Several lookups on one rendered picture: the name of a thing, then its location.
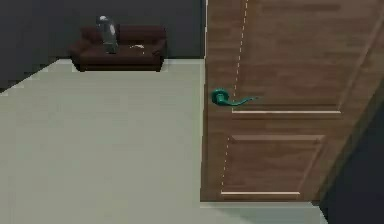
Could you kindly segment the dark brown sofa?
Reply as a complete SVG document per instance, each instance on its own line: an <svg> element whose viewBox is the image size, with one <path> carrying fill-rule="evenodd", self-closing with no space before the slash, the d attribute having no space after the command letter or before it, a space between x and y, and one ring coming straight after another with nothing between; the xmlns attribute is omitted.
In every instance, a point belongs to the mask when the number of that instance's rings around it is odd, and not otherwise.
<svg viewBox="0 0 384 224"><path fill-rule="evenodd" d="M69 49L75 68L85 71L156 71L167 56L167 32L159 25L117 25L118 49L107 53L96 27L81 28L81 37Z"/></svg>

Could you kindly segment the brown wooden room door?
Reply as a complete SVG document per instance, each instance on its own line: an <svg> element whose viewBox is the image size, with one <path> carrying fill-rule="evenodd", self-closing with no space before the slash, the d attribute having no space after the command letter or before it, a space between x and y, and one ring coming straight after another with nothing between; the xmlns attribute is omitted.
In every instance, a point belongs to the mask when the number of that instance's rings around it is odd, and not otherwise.
<svg viewBox="0 0 384 224"><path fill-rule="evenodd" d="M383 101L384 0L206 0L201 200L318 202Z"/></svg>

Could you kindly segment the grey glass bottle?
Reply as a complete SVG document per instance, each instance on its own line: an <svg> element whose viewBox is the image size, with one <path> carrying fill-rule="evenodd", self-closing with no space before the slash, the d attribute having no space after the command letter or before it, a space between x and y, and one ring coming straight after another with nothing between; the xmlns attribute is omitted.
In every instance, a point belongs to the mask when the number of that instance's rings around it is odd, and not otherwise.
<svg viewBox="0 0 384 224"><path fill-rule="evenodd" d="M111 18L101 15L96 20L97 28L102 36L105 51L108 54L116 54L118 49L116 26Z"/></svg>

